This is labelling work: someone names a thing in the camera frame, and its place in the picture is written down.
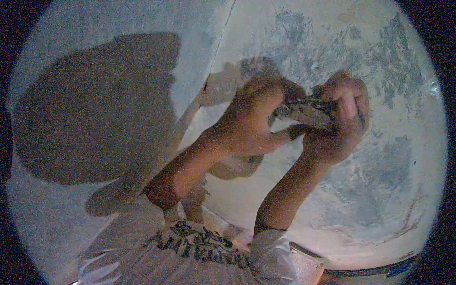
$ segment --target dead fish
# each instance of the dead fish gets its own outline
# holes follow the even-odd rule
[[[337,102],[326,102],[321,99],[321,85],[315,86],[312,91],[313,94],[305,98],[282,102],[272,113],[271,119],[293,120],[317,130],[336,131],[333,114],[337,110]]]

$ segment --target dark stain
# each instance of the dark stain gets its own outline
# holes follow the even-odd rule
[[[421,107],[423,107],[422,98],[423,98],[422,93],[421,93],[421,91],[419,91],[418,92],[418,97],[417,97],[417,100],[416,100],[416,104],[415,104],[415,108],[416,108],[415,109],[416,110],[415,118],[419,119],[419,120],[421,120],[421,115],[422,115],[422,113],[421,113]]]
[[[382,89],[380,88],[380,86],[375,86],[375,91],[377,92],[377,97],[382,96]]]
[[[409,162],[412,155],[411,139],[406,135],[396,137],[394,143],[387,143],[382,157],[366,176],[371,182],[385,183],[388,188],[396,188],[409,178]]]
[[[345,161],[338,168],[349,169],[350,166],[351,162]],[[382,224],[381,201],[375,196],[376,185],[363,179],[348,178],[347,175],[345,171],[338,171],[333,168],[324,178],[327,184],[332,185],[331,195],[336,196],[342,203],[350,203],[349,214],[328,209],[324,214],[327,226],[340,225],[350,228],[362,226],[368,228]]]
[[[399,231],[394,232],[390,238],[383,241],[384,243],[388,242],[390,240],[393,240],[395,238],[398,238],[400,236],[403,236],[404,234],[406,234],[418,227],[418,224],[420,223],[421,219],[424,216],[424,212],[412,223],[410,223],[410,217],[412,215],[412,211],[415,208],[416,204],[419,201],[426,199],[427,197],[428,197],[428,194],[423,194],[423,183],[422,182],[418,183],[418,190],[416,192],[415,198],[413,198],[412,202],[410,203],[407,213],[405,214],[405,217],[404,217],[404,226]]]
[[[291,41],[293,46],[299,45],[300,42],[307,38],[307,30],[310,28],[302,13],[284,11],[277,15],[276,19],[285,27],[285,37]]]
[[[383,104],[386,105],[389,109],[394,107],[393,99],[396,95],[394,86],[390,82],[385,82],[385,97],[383,98]]]
[[[400,21],[399,13],[396,13],[396,16],[388,21],[388,24],[383,27],[379,34],[382,39],[381,46],[384,50],[373,49],[373,52],[378,55],[382,54],[385,77],[396,87],[397,94],[410,100],[411,95],[416,94],[420,85],[423,84],[423,78],[416,58],[409,49],[405,28]],[[385,92],[384,104],[388,108],[391,106],[391,98],[393,98],[392,93]]]
[[[383,136],[383,133],[380,131],[380,129],[378,129],[378,130],[373,130],[373,131],[372,131],[372,134],[374,135],[374,137],[375,137],[376,139],[380,139],[380,138]]]
[[[410,252],[408,252],[406,255],[399,257],[399,260],[401,260],[401,259],[406,259],[407,257],[412,256],[414,252],[415,252],[415,251],[413,251],[413,250],[410,251]]]
[[[277,77],[280,76],[280,70],[276,67],[269,57],[249,58],[241,61],[241,78],[250,79],[254,77]]]
[[[361,31],[357,27],[352,26],[352,27],[350,27],[349,35],[350,35],[350,38],[352,40],[360,39],[361,38]]]

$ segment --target person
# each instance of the person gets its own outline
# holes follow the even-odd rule
[[[271,153],[296,138],[299,126],[272,133],[267,124],[284,99],[284,84],[282,77],[245,84],[221,119],[146,186],[148,200],[171,209],[217,161]],[[140,209],[119,215],[81,254],[79,284],[297,284],[287,229],[328,169],[354,151],[369,120],[361,80],[339,71],[323,88],[324,100],[338,101],[337,132],[306,130],[302,155],[258,209],[251,253],[201,223],[181,220],[162,228]]]

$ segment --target finger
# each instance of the finger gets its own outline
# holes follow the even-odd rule
[[[258,119],[267,119],[284,100],[280,80],[266,79],[261,88],[254,92],[252,100]]]
[[[306,132],[302,138],[302,145],[304,147],[303,151],[308,151],[309,149],[315,149],[318,151],[317,145],[322,145],[324,147],[331,146],[337,137],[333,133],[327,131],[315,131],[315,132]]]
[[[337,134],[340,137],[352,137],[361,131],[361,122],[358,116],[353,118],[341,118],[340,113],[336,114]]]
[[[242,105],[244,108],[250,108],[255,103],[255,97],[262,93],[262,90],[271,85],[272,78],[254,77],[244,84],[234,96],[233,105]]]
[[[312,128],[311,126],[306,125],[306,124],[292,125],[289,128],[287,128],[287,130],[288,130],[288,135],[290,137],[290,140],[295,140],[301,135],[305,135],[305,137],[308,137],[308,136],[315,137],[315,136],[331,136],[331,135],[334,135],[333,133],[331,133],[328,130],[315,129],[315,128]]]
[[[369,102],[368,91],[364,82],[360,79],[344,79],[340,86],[333,92],[333,98],[341,98],[344,102],[342,104],[342,116],[351,118],[354,110],[360,123],[358,131],[365,132],[369,124]]]
[[[260,143],[260,148],[265,150],[274,151],[275,149],[286,145],[291,141],[288,129],[278,131],[276,133],[269,133]]]
[[[345,79],[350,79],[350,74],[345,70],[339,70],[331,75],[325,84],[323,84],[324,92],[321,98],[325,101],[332,101],[333,99],[331,99],[330,96],[334,88],[336,88],[339,83]]]
[[[306,97],[306,91],[298,84],[282,77],[281,86],[284,101],[294,101],[298,99],[304,99]]]

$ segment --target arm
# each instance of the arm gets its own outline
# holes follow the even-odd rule
[[[299,158],[261,203],[254,235],[267,229],[287,230],[328,169],[328,164],[318,160]]]
[[[254,78],[234,96],[225,114],[144,188],[164,211],[182,200],[216,162],[233,155],[260,155],[290,141],[288,131],[271,133],[267,118],[283,101],[281,78]]]
[[[369,106],[364,83],[339,71],[323,87],[323,99],[339,102],[335,113],[338,131],[335,135],[315,130],[305,134],[301,157],[258,209],[254,235],[267,229],[287,230],[300,205],[331,165],[345,160],[366,132]]]
[[[225,157],[227,153],[211,139],[208,129],[146,185],[144,194],[163,211],[170,209],[207,170]]]

